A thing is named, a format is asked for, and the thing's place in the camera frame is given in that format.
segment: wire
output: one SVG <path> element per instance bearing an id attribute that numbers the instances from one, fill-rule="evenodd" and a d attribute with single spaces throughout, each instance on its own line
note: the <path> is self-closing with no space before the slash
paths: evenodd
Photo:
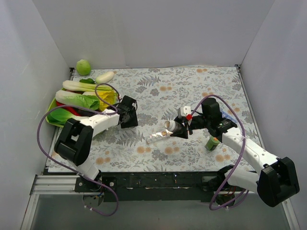
<path id="1" fill-rule="evenodd" d="M 104 192 L 101 192 L 99 195 L 97 195 L 97 197 L 100 197 Z"/>
<path id="2" fill-rule="evenodd" d="M 116 114 L 117 111 L 118 111 L 117 108 L 116 108 L 115 106 L 109 104 L 109 103 L 106 102 L 105 100 L 103 100 L 101 97 L 99 97 L 99 95 L 98 95 L 98 93 L 97 93 L 97 87 L 98 87 L 99 85 L 108 85 L 108 86 L 110 86 L 111 88 L 113 88 L 117 93 L 118 93 L 118 91 L 117 91 L 113 86 L 111 86 L 111 85 L 109 85 L 109 84 L 106 84 L 106 83 L 98 84 L 98 85 L 96 86 L 96 88 L 95 88 L 95 94 L 96 94 L 96 96 L 97 96 L 102 102 L 106 103 L 107 105 L 109 105 L 109 106 L 111 106 L 113 109 L 115 109 L 115 112 L 113 112 L 113 113 L 104 113 L 104 112 L 99 112 L 99 111 L 95 111 L 95 110 L 83 108 L 83 107 L 80 107 L 80 106 L 60 105 L 60 106 L 57 106 L 57 107 L 51 109 L 51 110 L 48 111 L 45 115 L 43 115 L 43 117 L 42 117 L 42 119 L 40 120 L 40 122 L 39 122 L 39 124 L 38 124 L 38 127 L 37 127 L 36 140 L 37 140 L 37 144 L 38 144 L 40 150 L 43 152 L 43 154 L 44 154 L 48 159 L 50 159 L 51 161 L 53 161 L 53 162 L 59 164 L 60 166 L 66 168 L 66 169 L 69 169 L 69 170 L 73 171 L 73 172 L 76 173 L 76 174 L 80 174 L 80 173 L 79 173 L 77 170 L 75 170 L 75 169 L 73 169 L 73 168 L 71 168 L 71 167 L 69 167 L 69 166 L 67 166 L 67 165 L 65 165 L 65 164 L 63 164 L 63 163 L 61 163 L 61 162 L 59 162 L 59 161 L 53 159 L 53 158 L 52 158 L 51 156 L 49 156 L 49 154 L 44 150 L 43 146 L 42 146 L 41 143 L 40 143 L 40 138 L 39 138 L 40 130 L 41 130 L 41 127 L 42 127 L 42 124 L 43 124 L 45 118 L 46 118 L 50 113 L 52 113 L 53 111 L 55 111 L 56 109 L 59 109 L 59 108 L 73 107 L 73 108 L 78 108 L 78 109 L 82 109 L 82 110 L 85 110 L 85 111 L 88 111 L 88 112 L 93 112 L 93 113 L 95 113 L 95 114 L 101 114 L 101 115 L 114 115 L 114 114 Z M 90 181 L 90 182 L 92 182 L 92 183 L 94 183 L 94 184 L 100 185 L 100 186 L 102 186 L 102 187 L 108 189 L 108 190 L 114 195 L 114 197 L 115 197 L 115 199 L 116 199 L 116 207 L 115 207 L 114 211 L 111 212 L 111 213 L 109 213 L 109 214 L 103 213 L 103 212 L 101 212 L 101 211 L 99 211 L 99 210 L 96 210 L 95 208 L 90 207 L 90 206 L 86 206 L 86 207 L 89 208 L 90 210 L 93 210 L 93 211 L 99 213 L 99 214 L 102 215 L 102 216 L 105 216 L 105 217 L 109 217 L 109 216 L 112 216 L 113 214 L 115 214 L 115 213 L 117 212 L 117 210 L 118 210 L 118 207 L 119 207 L 119 200 L 118 200 L 117 194 L 113 191 L 113 189 L 110 188 L 110 187 L 108 187 L 108 186 L 106 186 L 106 185 L 103 184 L 103 183 L 94 181 L 94 180 L 88 178 L 88 177 L 85 176 L 85 175 L 80 175 L 80 176 L 82 176 L 84 179 L 86 179 L 86 180 L 88 180 L 88 181 Z"/>
<path id="3" fill-rule="evenodd" d="M 228 193 L 224 194 L 224 196 L 228 196 L 228 195 L 230 194 L 230 192 L 232 192 L 231 189 L 232 189 L 232 187 L 229 188 Z"/>
<path id="4" fill-rule="evenodd" d="M 236 186 L 234 187 L 234 191 L 232 192 L 231 196 L 235 194 L 235 192 L 236 192 Z"/>
<path id="5" fill-rule="evenodd" d="M 244 129 L 244 126 L 242 124 L 242 122 L 240 121 L 239 117 L 236 115 L 236 113 L 234 112 L 234 110 L 229 106 L 229 104 L 223 99 L 221 98 L 220 96 L 217 96 L 217 95 L 208 95 L 208 96 L 205 96 L 198 104 L 197 106 L 195 107 L 194 111 L 191 113 L 191 115 L 193 115 L 196 110 L 199 108 L 199 106 L 201 105 L 201 103 L 206 100 L 207 98 L 209 97 L 216 97 L 218 99 L 220 99 L 227 107 L 228 109 L 233 113 L 233 115 L 235 116 L 236 120 L 238 121 L 238 123 L 240 124 L 240 127 L 242 129 L 242 136 L 244 137 L 243 138 L 243 144 L 242 144 L 242 148 L 241 148 L 241 151 L 239 153 L 239 157 L 234 165 L 234 167 L 231 169 L 230 173 L 226 176 L 226 178 L 224 179 L 224 181 L 221 183 L 220 187 L 217 189 L 217 191 L 215 192 L 215 194 L 213 195 L 211 201 L 210 201 L 210 204 L 209 204 L 209 209 L 212 210 L 212 211 L 215 211 L 215 210 L 218 210 L 220 208 L 223 208 L 225 206 L 227 206 L 228 204 L 230 204 L 231 202 L 235 201 L 236 199 L 238 199 L 240 196 L 243 195 L 243 193 L 245 192 L 245 190 L 243 190 L 238 196 L 236 196 L 235 198 L 231 199 L 230 201 L 227 201 L 226 203 L 218 206 L 218 207 L 212 207 L 213 203 L 215 202 L 215 199 L 216 197 L 218 196 L 218 194 L 220 193 L 220 191 L 222 190 L 222 188 L 224 187 L 224 185 L 227 183 L 228 179 L 231 177 L 231 175 L 234 173 L 235 169 L 237 168 L 237 166 L 239 165 L 241 159 L 242 159 L 242 156 L 243 156 L 243 152 L 244 152 L 244 149 L 245 149 L 245 144 L 246 144 L 246 139 L 245 139 L 245 129 Z M 240 202 L 238 204 L 235 204 L 234 206 L 231 206 L 231 208 L 233 207 L 236 207 L 238 206 L 239 204 L 241 204 L 243 202 L 243 200 L 246 198 L 248 194 L 248 191 L 246 192 L 246 195 L 242 198 L 242 200 L 240 200 Z"/>
<path id="6" fill-rule="evenodd" d="M 203 116 L 202 113 L 195 111 L 195 113 L 198 113 L 199 115 Z"/>

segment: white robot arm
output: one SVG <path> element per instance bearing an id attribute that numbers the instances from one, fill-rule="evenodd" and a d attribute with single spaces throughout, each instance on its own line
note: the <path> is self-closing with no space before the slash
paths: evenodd
<path id="1" fill-rule="evenodd" d="M 55 152 L 72 162 L 80 174 L 92 180 L 99 177 L 99 170 L 88 158 L 92 138 L 112 126 L 121 125 L 122 128 L 128 128 L 138 125 L 136 100 L 124 96 L 122 101 L 114 106 L 118 110 L 116 113 L 108 108 L 104 115 L 94 115 L 80 121 L 69 119 L 54 147 Z M 78 136 L 78 139 L 75 141 L 71 139 L 72 136 Z"/>
<path id="2" fill-rule="evenodd" d="M 178 117 L 174 121 L 165 123 L 165 127 L 173 132 L 171 136 L 188 138 L 188 134 L 193 134 L 193 130 L 206 128 L 213 137 L 240 153 L 245 137 L 234 122 L 222 117 L 217 101 L 214 98 L 207 98 L 202 102 L 201 108 L 202 114 L 193 117 L 190 115 L 190 106 L 179 108 Z M 235 169 L 227 185 L 250 190 L 271 207 L 299 192 L 295 166 L 288 157 L 280 159 L 248 138 L 242 157 L 256 173 Z M 220 176 L 209 181 L 208 186 L 215 191 L 231 169 L 231 166 L 221 169 Z"/>

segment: green bottle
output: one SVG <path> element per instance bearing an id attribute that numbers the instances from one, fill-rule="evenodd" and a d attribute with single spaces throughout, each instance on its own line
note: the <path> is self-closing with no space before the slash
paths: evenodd
<path id="1" fill-rule="evenodd" d="M 213 151 L 215 150 L 216 146 L 219 144 L 219 140 L 217 138 L 214 138 L 212 136 L 210 136 L 207 144 L 206 144 L 206 149 L 209 151 Z"/>

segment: floral tablecloth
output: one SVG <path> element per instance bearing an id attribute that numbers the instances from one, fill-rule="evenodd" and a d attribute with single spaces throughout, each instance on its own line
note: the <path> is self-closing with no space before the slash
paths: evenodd
<path id="1" fill-rule="evenodd" d="M 164 130 L 164 122 L 174 119 L 179 107 L 194 108 L 208 94 L 222 96 L 243 122 L 247 136 L 260 143 L 235 67 L 95 69 L 86 78 L 95 79 L 107 71 L 114 71 L 109 83 L 122 96 L 137 100 L 139 126 L 113 127 L 93 138 L 89 158 L 103 172 L 216 171 L 234 164 L 238 154 L 224 144 L 219 144 L 214 151 L 205 148 L 210 136 L 206 130 L 194 131 L 189 139 L 168 138 L 146 144 L 145 137 Z M 83 78 L 75 73 L 73 80 Z M 220 108 L 224 116 L 235 121 L 225 105 L 220 103 Z M 56 153 L 52 157 L 69 164 Z M 239 167 L 252 170 L 245 160 Z M 48 171 L 68 170 L 51 162 Z"/>

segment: bok choy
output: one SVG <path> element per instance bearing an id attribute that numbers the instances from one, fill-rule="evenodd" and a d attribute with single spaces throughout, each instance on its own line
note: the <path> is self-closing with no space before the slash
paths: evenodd
<path id="1" fill-rule="evenodd" d="M 75 116 L 71 112 L 67 111 L 66 109 L 63 108 L 58 108 L 54 111 L 52 111 L 48 116 L 48 122 L 54 125 L 64 125 L 65 122 L 69 118 L 73 118 L 75 120 L 82 120 L 87 118 L 87 116 Z"/>
<path id="2" fill-rule="evenodd" d="M 72 80 L 63 82 L 63 88 L 71 91 L 95 92 L 95 84 L 81 83 Z M 112 91 L 112 88 L 107 85 L 98 86 L 98 91 Z"/>
<path id="3" fill-rule="evenodd" d="M 79 93 L 59 90 L 56 93 L 56 100 L 62 104 L 80 106 L 96 110 L 99 108 L 99 99 L 95 95 L 82 95 Z"/>

